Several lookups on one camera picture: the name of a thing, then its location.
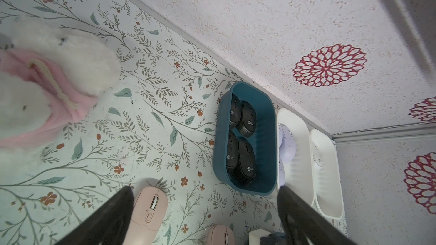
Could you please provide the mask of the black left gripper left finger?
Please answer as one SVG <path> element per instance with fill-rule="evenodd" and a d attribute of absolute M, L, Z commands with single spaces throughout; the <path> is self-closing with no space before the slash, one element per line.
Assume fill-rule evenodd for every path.
<path fill-rule="evenodd" d="M 121 245 L 127 235 L 134 209 L 134 194 L 123 187 L 58 245 Z"/>

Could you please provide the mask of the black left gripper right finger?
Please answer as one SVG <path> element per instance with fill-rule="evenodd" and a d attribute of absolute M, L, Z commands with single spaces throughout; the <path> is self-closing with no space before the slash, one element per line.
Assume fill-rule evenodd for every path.
<path fill-rule="evenodd" d="M 288 245 L 353 245 L 351 239 L 337 230 L 294 191 L 279 189 L 278 213 Z"/>

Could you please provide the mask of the pink mouse top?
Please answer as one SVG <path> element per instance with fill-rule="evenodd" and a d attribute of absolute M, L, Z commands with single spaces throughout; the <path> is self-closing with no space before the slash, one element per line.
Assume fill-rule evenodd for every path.
<path fill-rule="evenodd" d="M 151 245 L 163 223 L 168 208 L 164 191 L 146 187 L 138 194 L 124 245 Z"/>

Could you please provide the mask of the pink mouse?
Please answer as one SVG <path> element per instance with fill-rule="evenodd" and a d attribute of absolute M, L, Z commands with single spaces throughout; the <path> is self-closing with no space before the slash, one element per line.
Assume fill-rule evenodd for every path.
<path fill-rule="evenodd" d="M 151 245 L 163 223 L 168 208 L 164 191 L 146 187 L 138 194 L 124 245 Z"/>
<path fill-rule="evenodd" d="M 235 235 L 226 225 L 215 225 L 209 232 L 206 245 L 235 245 Z"/>

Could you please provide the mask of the teal storage box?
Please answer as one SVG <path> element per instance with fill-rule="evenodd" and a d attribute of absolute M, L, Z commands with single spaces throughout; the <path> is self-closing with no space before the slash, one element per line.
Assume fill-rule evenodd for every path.
<path fill-rule="evenodd" d="M 235 94 L 241 103 L 250 103 L 257 114 L 257 127 L 254 134 L 246 138 L 237 128 L 229 129 L 230 104 Z M 228 172 L 226 168 L 226 154 L 228 145 L 228 132 L 232 131 L 238 141 L 247 140 L 253 147 L 257 165 L 257 175 L 246 185 L 241 185 L 236 178 L 236 168 Z M 277 132 L 275 110 L 271 99 L 262 91 L 245 83 L 236 82 L 221 98 L 216 126 L 215 148 L 213 151 L 213 171 L 223 183 L 230 185 L 234 190 L 246 194 L 268 196 L 277 185 Z"/>

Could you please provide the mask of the white mouse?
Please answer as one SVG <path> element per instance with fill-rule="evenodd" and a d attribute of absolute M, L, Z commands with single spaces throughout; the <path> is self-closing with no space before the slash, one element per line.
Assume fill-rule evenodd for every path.
<path fill-rule="evenodd" d="M 316 170 L 320 170 L 323 167 L 324 162 L 322 160 L 319 148 L 313 142 L 312 142 L 312 154 L 313 154 L 314 167 Z"/>

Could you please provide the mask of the purple mouse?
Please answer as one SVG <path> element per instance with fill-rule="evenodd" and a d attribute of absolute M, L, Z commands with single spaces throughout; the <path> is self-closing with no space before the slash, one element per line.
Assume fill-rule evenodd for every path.
<path fill-rule="evenodd" d="M 279 147 L 279 156 L 283 163 L 290 163 L 296 155 L 296 142 L 290 129 L 281 124 L 279 131 L 282 133 L 282 140 Z"/>
<path fill-rule="evenodd" d="M 282 160 L 279 158 L 279 174 L 278 174 L 278 186 L 284 186 L 286 181 L 285 169 Z"/>

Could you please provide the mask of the black mouse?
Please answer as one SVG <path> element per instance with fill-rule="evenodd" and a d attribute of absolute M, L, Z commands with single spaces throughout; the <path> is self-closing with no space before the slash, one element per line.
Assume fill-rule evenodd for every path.
<path fill-rule="evenodd" d="M 257 175 L 255 154 L 251 144 L 241 139 L 238 142 L 238 164 L 236 178 L 241 185 L 251 183 Z"/>
<path fill-rule="evenodd" d="M 226 168 L 228 172 L 234 171 L 237 167 L 239 159 L 238 139 L 236 135 L 230 130 L 228 132 L 228 145 L 226 154 Z"/>
<path fill-rule="evenodd" d="M 250 103 L 243 101 L 241 103 L 241 118 L 236 128 L 242 136 L 249 138 L 254 134 L 256 127 L 256 111 Z"/>
<path fill-rule="evenodd" d="M 239 98 L 233 94 L 230 104 L 229 129 L 235 128 L 241 120 L 242 105 Z"/>

